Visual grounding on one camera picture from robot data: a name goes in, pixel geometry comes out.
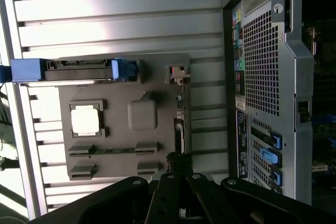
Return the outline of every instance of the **white chip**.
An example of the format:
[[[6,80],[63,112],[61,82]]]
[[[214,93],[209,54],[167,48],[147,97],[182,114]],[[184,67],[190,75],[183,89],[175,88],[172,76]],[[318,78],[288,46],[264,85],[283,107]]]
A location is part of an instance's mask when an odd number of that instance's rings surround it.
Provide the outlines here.
[[[99,132],[98,110],[79,107],[71,110],[72,131],[79,136],[94,136]]]

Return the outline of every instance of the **cable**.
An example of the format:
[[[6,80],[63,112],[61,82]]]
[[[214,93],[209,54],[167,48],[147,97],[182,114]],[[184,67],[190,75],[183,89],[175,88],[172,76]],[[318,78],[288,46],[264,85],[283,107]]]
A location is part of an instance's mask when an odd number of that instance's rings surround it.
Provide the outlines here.
[[[23,224],[27,223],[27,222],[25,222],[25,221],[23,221],[23,220],[21,220],[19,218],[13,217],[13,216],[0,217],[0,220],[3,220],[3,219],[13,219],[13,220],[18,220],[20,223],[23,223]]]

